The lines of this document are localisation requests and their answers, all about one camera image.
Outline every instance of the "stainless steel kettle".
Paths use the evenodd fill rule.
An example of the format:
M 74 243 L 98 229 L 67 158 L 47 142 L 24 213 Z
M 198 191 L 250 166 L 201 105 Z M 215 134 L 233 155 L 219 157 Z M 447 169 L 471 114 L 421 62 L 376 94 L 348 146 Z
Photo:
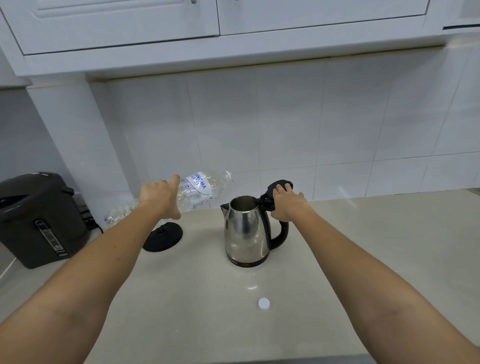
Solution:
M 281 180 L 271 184 L 260 198 L 240 196 L 220 206 L 225 217 L 225 250 L 230 261 L 240 267 L 254 267 L 268 258 L 270 250 L 278 248 L 287 238 L 288 222 L 280 222 L 281 232 L 272 239 L 267 211 L 275 210 L 273 190 Z

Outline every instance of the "water bottle label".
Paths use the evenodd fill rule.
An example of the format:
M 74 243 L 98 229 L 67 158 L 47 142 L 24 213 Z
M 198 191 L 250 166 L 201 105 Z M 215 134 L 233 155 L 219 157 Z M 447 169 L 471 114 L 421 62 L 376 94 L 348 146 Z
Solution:
M 208 178 L 203 172 L 193 174 L 192 176 L 187 177 L 186 180 L 191 184 L 191 186 L 185 186 L 185 188 L 194 188 L 205 196 L 205 200 L 212 198 L 212 186 L 210 186 L 210 183 L 208 183 Z

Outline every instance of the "kettle base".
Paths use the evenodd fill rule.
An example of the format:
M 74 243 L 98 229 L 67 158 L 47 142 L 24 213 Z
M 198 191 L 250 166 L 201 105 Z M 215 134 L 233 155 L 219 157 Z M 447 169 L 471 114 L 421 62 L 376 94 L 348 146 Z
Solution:
M 268 254 L 265 255 L 262 259 L 257 260 L 256 262 L 251 262 L 251 263 L 238 262 L 235 259 L 233 259 L 231 256 L 229 256 L 228 254 L 227 254 L 227 257 L 228 257 L 229 261 L 232 262 L 233 264 L 235 264 L 236 266 L 239 266 L 239 267 L 242 267 L 242 268 L 252 268 L 252 267 L 259 266 L 261 263 L 263 263 L 265 260 L 267 260 Z

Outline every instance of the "beige countertop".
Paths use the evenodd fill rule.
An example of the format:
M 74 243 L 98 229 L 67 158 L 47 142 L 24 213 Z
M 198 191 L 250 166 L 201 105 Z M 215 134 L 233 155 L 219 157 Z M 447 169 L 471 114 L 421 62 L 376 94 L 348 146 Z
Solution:
M 480 196 L 434 192 L 312 202 L 344 234 L 416 287 L 480 344 Z M 220 363 L 365 354 L 293 225 L 265 263 L 225 254 L 220 209 L 184 214 L 184 237 L 142 251 L 86 363 Z M 279 231 L 272 221 L 273 233 Z M 0 320 L 62 264 L 15 264 L 0 281 Z M 266 297 L 267 311 L 258 307 Z

